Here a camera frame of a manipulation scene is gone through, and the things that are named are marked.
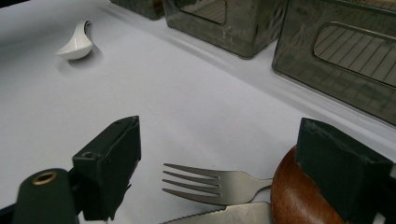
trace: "ceramic spoon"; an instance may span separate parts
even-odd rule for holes
[[[89,24],[89,21],[80,21],[76,25],[76,30],[70,41],[55,54],[66,60],[75,60],[87,56],[93,46],[91,40],[85,35],[85,27]]]

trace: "knife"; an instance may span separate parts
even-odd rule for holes
[[[274,224],[269,203],[243,203],[224,209],[181,217],[162,224]]]

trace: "fork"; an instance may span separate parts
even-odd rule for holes
[[[167,171],[163,171],[167,175],[175,176],[181,179],[190,180],[211,187],[195,186],[179,183],[172,180],[163,179],[163,182],[176,185],[185,189],[193,189],[201,192],[213,194],[200,195],[192,194],[173,189],[163,189],[163,191],[176,195],[181,198],[192,200],[198,203],[210,203],[214,205],[234,205],[241,203],[249,203],[253,200],[256,193],[262,189],[270,188],[272,179],[256,179],[241,171],[216,171],[198,169],[188,166],[165,163],[164,166],[171,167],[180,171],[195,175],[203,175],[206,178],[179,175]]]

